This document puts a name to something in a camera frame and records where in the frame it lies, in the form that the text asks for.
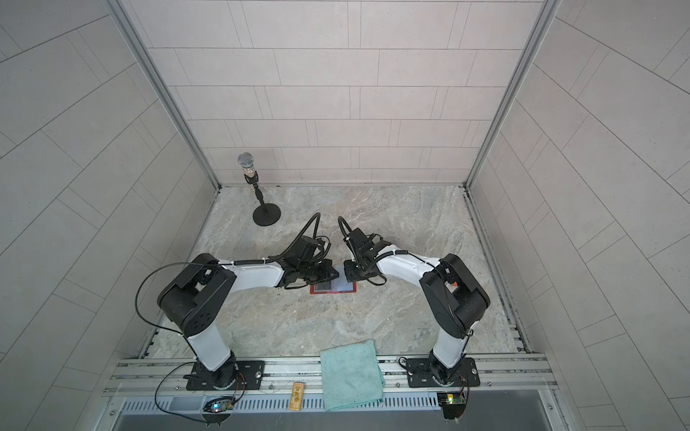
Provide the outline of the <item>red card holder wallet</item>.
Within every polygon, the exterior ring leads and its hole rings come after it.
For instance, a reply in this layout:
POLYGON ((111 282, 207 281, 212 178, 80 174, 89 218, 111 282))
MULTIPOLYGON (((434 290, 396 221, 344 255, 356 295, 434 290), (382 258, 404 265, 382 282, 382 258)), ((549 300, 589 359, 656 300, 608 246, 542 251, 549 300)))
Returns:
POLYGON ((357 284, 355 282, 350 282, 346 278, 344 265, 336 265, 334 269, 339 273, 339 276, 333 280, 312 285, 310 287, 311 295, 348 294, 357 292, 357 284))

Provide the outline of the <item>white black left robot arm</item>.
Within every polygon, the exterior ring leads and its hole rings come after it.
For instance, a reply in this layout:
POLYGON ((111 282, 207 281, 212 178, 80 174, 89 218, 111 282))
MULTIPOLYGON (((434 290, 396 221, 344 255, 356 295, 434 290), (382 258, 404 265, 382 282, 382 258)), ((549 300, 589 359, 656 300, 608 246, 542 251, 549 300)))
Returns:
POLYGON ((217 315, 233 291, 254 288, 296 289, 329 284, 340 273, 326 257, 323 241, 295 240, 282 255, 262 260, 222 261, 201 253, 159 294, 157 305, 174 323, 196 356, 190 389, 226 389, 236 383, 235 355, 217 328, 217 315))

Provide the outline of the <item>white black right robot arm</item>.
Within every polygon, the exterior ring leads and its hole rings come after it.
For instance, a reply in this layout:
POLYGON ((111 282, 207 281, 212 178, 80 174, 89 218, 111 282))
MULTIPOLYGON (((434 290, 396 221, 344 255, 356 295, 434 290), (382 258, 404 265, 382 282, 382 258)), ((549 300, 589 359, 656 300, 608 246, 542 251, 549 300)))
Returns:
POLYGON ((465 350, 491 300, 463 260, 452 253, 439 259, 418 256, 377 233, 366 235, 346 224, 341 233, 351 254, 344 262, 347 280, 373 284, 397 278, 424 294, 440 330, 422 373, 444 386, 465 378, 465 350))

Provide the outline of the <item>microphone on black stand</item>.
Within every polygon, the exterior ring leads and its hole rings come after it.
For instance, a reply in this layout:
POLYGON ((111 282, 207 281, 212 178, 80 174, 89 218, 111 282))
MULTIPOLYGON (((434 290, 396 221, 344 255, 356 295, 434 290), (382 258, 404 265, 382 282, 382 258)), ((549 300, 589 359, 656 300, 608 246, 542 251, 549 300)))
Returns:
POLYGON ((243 152, 237 157, 238 163, 244 169, 244 179, 253 188, 253 192, 259 206, 253 211, 253 222, 257 226, 272 226, 280 220, 280 208, 272 203, 267 203, 259 185, 259 174, 254 167, 254 157, 248 152, 243 152))

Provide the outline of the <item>teal folded cloth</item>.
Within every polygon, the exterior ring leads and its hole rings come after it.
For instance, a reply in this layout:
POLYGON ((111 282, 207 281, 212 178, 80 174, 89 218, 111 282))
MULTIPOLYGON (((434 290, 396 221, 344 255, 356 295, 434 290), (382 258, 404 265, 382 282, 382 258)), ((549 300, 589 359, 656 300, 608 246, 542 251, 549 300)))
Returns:
POLYGON ((373 339, 320 352, 323 403, 326 411, 341 411, 382 402, 384 375, 373 339))

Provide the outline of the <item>small wooden block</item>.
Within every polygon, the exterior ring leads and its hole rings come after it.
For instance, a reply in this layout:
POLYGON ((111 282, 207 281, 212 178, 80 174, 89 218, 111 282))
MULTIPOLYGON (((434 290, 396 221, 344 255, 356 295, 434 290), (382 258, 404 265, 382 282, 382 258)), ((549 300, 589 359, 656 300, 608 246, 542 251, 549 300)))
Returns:
POLYGON ((289 410, 301 411, 305 395, 305 384, 302 382, 294 382, 290 394, 289 410))

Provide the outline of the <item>left green circuit board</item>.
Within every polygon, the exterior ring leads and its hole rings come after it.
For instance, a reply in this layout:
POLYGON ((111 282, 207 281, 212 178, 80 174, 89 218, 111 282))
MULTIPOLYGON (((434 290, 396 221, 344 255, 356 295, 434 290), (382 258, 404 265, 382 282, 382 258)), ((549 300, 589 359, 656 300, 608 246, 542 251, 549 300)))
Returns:
POLYGON ((209 400, 203 407, 203 411, 208 414, 223 414, 231 411, 234 407, 233 397, 220 397, 209 400))

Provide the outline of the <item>green circuit board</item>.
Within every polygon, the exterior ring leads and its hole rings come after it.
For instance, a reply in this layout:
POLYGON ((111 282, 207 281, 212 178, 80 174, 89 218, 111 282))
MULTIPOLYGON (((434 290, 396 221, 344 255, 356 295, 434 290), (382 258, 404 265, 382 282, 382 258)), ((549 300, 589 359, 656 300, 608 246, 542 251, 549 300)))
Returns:
POLYGON ((445 420, 459 420, 465 413, 467 396, 464 393, 437 393, 437 397, 445 420))
POLYGON ((220 397, 209 400, 203 407, 203 411, 208 414, 223 414, 231 411, 234 407, 233 397, 220 397))

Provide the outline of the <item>right green circuit board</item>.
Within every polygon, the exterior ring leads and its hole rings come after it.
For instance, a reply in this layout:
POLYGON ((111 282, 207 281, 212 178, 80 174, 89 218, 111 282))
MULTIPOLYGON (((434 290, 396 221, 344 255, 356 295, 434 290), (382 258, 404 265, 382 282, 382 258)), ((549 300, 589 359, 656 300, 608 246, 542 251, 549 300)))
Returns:
POLYGON ((467 396, 464 393, 437 393, 437 397, 445 420, 459 420, 465 413, 467 396))

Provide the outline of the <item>aluminium corner profile left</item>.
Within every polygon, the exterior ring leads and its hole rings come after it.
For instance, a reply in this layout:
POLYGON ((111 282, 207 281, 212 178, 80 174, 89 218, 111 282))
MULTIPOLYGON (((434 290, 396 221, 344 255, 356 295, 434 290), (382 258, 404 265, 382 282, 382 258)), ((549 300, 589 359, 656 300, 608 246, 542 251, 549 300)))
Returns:
POLYGON ((147 78, 149 84, 151 84, 156 95, 158 96, 158 99, 163 105, 163 108, 172 120, 174 127, 176 127, 177 131, 183 138, 183 141, 192 151, 192 154, 199 162, 199 165, 205 172, 211 184, 214 186, 215 190, 221 190, 222 185, 215 176, 208 159, 206 158, 205 154, 203 154, 201 147, 199 146, 199 142, 192 133, 187 121, 185 118, 183 118, 183 113, 181 112, 180 107, 174 100, 169 87, 166 85, 163 77, 154 63, 154 60, 148 53, 147 47, 139 37, 133 22, 129 18, 125 8, 122 5, 122 2, 116 0, 104 0, 104 5, 113 19, 116 27, 120 31, 124 41, 126 41, 130 51, 138 61, 138 64, 140 65, 145 77, 147 78))

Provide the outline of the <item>aluminium corner profile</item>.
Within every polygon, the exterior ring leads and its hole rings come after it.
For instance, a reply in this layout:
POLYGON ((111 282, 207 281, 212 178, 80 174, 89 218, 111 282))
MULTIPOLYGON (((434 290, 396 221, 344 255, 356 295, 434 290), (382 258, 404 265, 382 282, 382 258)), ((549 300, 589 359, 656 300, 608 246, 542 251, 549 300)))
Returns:
POLYGON ((524 82, 526 75, 530 69, 530 66, 535 60, 535 56, 540 48, 540 45, 546 37, 546 32, 555 17, 558 5, 560 1, 557 0, 546 0, 544 1, 539 14, 537 15, 537 20, 529 34, 528 40, 524 50, 522 50, 519 57, 519 62, 515 67, 515 70, 510 77, 510 82, 506 88, 506 91, 501 99, 501 103, 490 123, 487 134, 483 140, 483 144, 480 147, 477 158, 470 170, 467 181, 465 182, 465 189, 471 190, 474 187, 474 183, 478 180, 479 174, 483 165, 490 153, 492 145, 496 140, 499 132, 501 131, 501 126, 506 120, 510 107, 517 98, 517 93, 524 82))
POLYGON ((138 61, 138 64, 140 65, 145 77, 147 78, 149 84, 151 84, 156 95, 158 96, 158 99, 163 105, 163 108, 172 120, 174 127, 176 127, 177 131, 183 138, 183 141, 192 151, 192 154, 199 162, 199 165, 205 172, 211 184, 214 186, 215 190, 221 190, 222 185, 215 176, 208 159, 206 158, 205 154, 203 154, 201 147, 199 146, 199 142, 192 133, 187 121, 185 118, 183 118, 183 113, 181 112, 180 107, 174 100, 169 87, 166 85, 163 77, 154 63, 154 60, 148 53, 147 47, 139 37, 133 22, 129 18, 125 8, 122 5, 122 2, 116 0, 104 0, 104 5, 113 19, 116 27, 120 31, 124 41, 126 41, 130 51, 138 61))

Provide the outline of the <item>aluminium corner profile right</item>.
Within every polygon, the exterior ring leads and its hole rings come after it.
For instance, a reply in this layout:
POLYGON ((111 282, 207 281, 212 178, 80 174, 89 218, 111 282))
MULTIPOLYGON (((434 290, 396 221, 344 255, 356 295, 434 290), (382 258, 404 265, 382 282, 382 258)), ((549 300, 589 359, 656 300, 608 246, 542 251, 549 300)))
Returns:
POLYGON ((540 45, 546 37, 546 32, 555 17, 558 5, 560 1, 557 0, 546 0, 544 1, 539 14, 537 15, 537 20, 529 34, 528 40, 524 50, 522 50, 519 57, 519 62, 515 67, 515 70, 510 77, 510 82, 506 88, 506 91, 501 99, 501 103, 490 123, 487 134, 483 140, 483 144, 480 147, 477 158, 470 170, 467 181, 465 182, 465 189, 471 190, 474 187, 474 183, 478 180, 479 174, 483 165, 490 153, 492 145, 496 140, 499 132, 501 131, 501 126, 506 120, 510 107, 517 98, 517 93, 524 82, 526 75, 530 69, 530 66, 535 60, 535 56, 540 48, 540 45))

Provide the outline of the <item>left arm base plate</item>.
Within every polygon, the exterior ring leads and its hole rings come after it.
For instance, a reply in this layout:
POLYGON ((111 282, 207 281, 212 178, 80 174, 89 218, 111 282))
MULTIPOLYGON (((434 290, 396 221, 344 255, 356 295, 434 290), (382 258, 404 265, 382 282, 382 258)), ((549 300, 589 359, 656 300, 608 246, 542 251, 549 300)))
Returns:
POLYGON ((183 378, 188 391, 259 390, 266 363, 260 360, 230 361, 211 372, 197 362, 183 378))

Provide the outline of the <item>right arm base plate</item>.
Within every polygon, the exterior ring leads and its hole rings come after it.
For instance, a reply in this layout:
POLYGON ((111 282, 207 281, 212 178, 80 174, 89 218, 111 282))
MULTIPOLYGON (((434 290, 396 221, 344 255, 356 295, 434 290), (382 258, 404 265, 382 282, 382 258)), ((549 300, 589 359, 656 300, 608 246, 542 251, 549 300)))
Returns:
POLYGON ((411 388, 474 388, 481 385, 472 357, 463 357, 454 367, 446 368, 436 357, 405 358, 411 388))

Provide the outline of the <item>aluminium rail frame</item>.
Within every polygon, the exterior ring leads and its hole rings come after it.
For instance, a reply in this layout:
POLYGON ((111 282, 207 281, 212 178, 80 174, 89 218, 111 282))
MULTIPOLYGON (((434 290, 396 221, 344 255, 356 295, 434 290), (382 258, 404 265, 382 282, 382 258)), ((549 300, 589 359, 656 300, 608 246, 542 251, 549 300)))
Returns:
POLYGON ((174 394, 289 394, 302 383, 305 392, 364 390, 375 383, 384 393, 403 391, 555 389, 551 366, 541 354, 469 354, 443 380, 425 356, 380 356, 337 361, 321 357, 255 357, 236 361, 229 384, 216 387, 190 359, 129 359, 115 367, 105 396, 174 394))

